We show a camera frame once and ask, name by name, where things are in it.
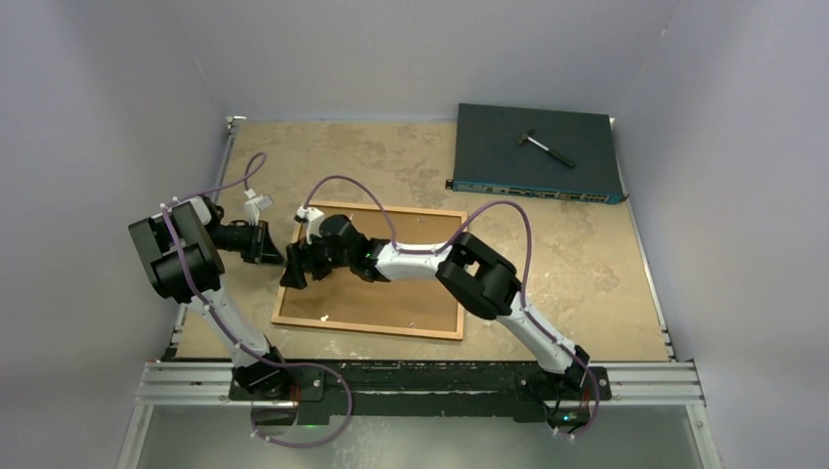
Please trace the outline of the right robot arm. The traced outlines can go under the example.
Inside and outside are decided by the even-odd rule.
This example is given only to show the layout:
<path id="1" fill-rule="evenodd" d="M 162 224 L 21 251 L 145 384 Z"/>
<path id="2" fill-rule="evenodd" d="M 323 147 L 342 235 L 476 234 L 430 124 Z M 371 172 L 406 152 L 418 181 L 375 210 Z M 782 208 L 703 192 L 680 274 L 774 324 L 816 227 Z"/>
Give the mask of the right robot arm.
<path id="1" fill-rule="evenodd" d="M 346 216 L 331 215 L 287 247 L 280 285 L 303 289 L 340 268 L 366 282 L 439 281 L 467 312 L 516 337 L 560 397 L 575 396 L 594 377 L 589 354 L 542 318 L 515 266 L 474 234 L 459 232 L 444 245 L 396 244 L 367 237 Z"/>

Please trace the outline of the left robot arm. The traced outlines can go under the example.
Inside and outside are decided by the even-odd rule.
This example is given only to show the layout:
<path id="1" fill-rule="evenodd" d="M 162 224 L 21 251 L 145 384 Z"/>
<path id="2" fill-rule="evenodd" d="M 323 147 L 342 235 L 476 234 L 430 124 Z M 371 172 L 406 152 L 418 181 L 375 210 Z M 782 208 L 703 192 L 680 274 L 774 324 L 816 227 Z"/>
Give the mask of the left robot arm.
<path id="1" fill-rule="evenodd" d="M 205 195 L 128 226 L 143 269 L 162 298 L 198 313 L 231 356 L 234 383 L 248 393 L 277 400 L 290 390 L 291 373 L 264 333 L 254 327 L 224 285 L 221 250 L 243 261 L 279 266 L 284 257 L 272 242 L 268 224 L 222 223 L 224 209 Z"/>

